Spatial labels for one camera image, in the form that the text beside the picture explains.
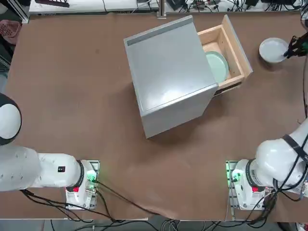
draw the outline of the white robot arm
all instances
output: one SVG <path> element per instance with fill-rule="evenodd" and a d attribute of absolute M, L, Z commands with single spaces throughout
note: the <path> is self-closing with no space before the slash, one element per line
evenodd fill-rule
<path fill-rule="evenodd" d="M 0 93 L 0 192 L 64 187 L 68 203 L 94 208 L 96 185 L 93 180 L 97 179 L 98 172 L 93 164 L 86 160 L 77 161 L 67 154 L 37 153 L 30 148 L 12 145 L 21 124 L 17 104 Z"/>
<path fill-rule="evenodd" d="M 254 160 L 240 160 L 232 172 L 234 187 L 238 196 L 240 209 L 251 210 L 265 196 L 265 188 L 279 188 L 289 175 L 295 161 L 298 159 L 284 189 L 297 185 L 290 192 L 308 196 L 307 163 L 305 156 L 298 156 L 297 150 L 307 155 L 308 144 L 301 146 L 308 135 L 308 119 L 289 136 L 264 141 L 257 148 Z"/>

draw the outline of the wooden drawer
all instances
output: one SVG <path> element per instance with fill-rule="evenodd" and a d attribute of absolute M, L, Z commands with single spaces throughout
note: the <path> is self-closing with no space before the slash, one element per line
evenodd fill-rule
<path fill-rule="evenodd" d="M 219 83 L 215 95 L 240 86 L 253 72 L 227 15 L 224 16 L 221 25 L 200 31 L 198 35 L 204 51 L 219 52 L 229 65 L 227 79 Z"/>

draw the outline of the metal plate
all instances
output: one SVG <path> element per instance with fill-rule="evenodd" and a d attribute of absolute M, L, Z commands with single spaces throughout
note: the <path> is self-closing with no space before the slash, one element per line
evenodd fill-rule
<path fill-rule="evenodd" d="M 218 87 L 192 18 L 124 39 L 141 115 L 200 89 Z"/>
<path fill-rule="evenodd" d="M 92 167 L 94 168 L 94 171 L 96 172 L 96 176 L 99 176 L 100 173 L 100 161 L 99 160 L 87 160 Z M 92 194 L 91 202 L 90 202 L 90 209 L 95 209 L 97 204 L 97 196 L 96 196 L 96 188 L 92 188 L 91 191 L 89 191 Z M 71 210 L 82 210 L 82 208 L 74 207 L 74 206 L 67 206 L 68 209 Z"/>
<path fill-rule="evenodd" d="M 236 164 L 238 161 L 227 160 L 226 161 L 226 174 L 227 174 L 227 181 L 228 181 L 228 188 L 229 188 L 229 203 L 231 208 L 232 220 L 235 220 L 235 213 L 234 209 L 239 209 L 239 202 L 237 200 L 236 191 L 234 188 L 234 184 L 232 181 L 232 172 L 234 171 Z"/>

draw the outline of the pink basket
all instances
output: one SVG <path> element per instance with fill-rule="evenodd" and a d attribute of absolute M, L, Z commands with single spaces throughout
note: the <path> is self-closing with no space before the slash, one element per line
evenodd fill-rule
<path fill-rule="evenodd" d="M 21 24 L 17 21 L 1 20 L 0 34 L 10 44 L 16 44 Z"/>

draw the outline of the brown table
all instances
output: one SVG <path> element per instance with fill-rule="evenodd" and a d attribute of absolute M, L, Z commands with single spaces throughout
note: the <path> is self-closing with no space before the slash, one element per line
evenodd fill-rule
<path fill-rule="evenodd" d="M 185 14 L 53 16 L 23 25 L 6 93 L 20 106 L 16 144 L 38 152 L 99 159 L 100 178 L 141 206 L 176 219 L 224 220 L 226 160 L 253 158 L 264 140 L 291 133 L 302 121 L 304 58 L 275 71 L 265 68 L 258 47 L 268 37 L 289 41 L 305 31 L 298 13 L 231 13 L 230 20 L 254 73 L 238 89 L 215 97 L 204 115 L 146 139 L 123 38 Z M 217 26 L 223 13 L 196 14 L 198 31 Z M 35 189 L 64 200 L 63 189 Z M 105 193 L 116 218 L 148 214 Z M 1 218 L 61 218 L 20 192 L 2 192 Z M 308 199 L 279 196 L 273 221 L 308 221 Z M 99 202 L 97 211 L 104 211 Z M 101 218 L 82 213 L 84 218 Z M 237 211 L 236 219 L 246 212 Z"/>

